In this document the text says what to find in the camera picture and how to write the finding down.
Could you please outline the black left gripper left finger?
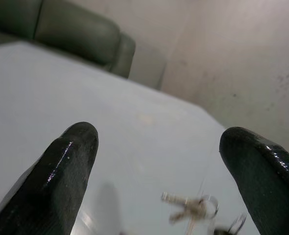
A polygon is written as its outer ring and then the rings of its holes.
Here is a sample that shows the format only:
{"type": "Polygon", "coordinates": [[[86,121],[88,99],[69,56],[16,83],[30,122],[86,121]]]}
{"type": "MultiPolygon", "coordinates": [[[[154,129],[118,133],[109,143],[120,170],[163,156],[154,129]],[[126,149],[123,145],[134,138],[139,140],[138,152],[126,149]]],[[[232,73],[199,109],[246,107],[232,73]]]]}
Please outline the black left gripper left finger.
{"type": "Polygon", "coordinates": [[[98,132],[78,122],[55,139],[0,203],[0,235],[68,235],[87,189],[98,132]]]}

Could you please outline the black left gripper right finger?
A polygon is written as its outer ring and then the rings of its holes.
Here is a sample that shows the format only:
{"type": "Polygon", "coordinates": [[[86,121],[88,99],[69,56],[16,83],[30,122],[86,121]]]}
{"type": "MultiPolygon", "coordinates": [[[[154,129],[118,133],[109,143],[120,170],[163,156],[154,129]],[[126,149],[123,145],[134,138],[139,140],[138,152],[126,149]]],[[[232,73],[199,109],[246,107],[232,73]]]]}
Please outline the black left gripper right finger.
{"type": "Polygon", "coordinates": [[[289,152],[250,130],[231,127],[219,152],[262,235],[289,235],[289,152]]]}

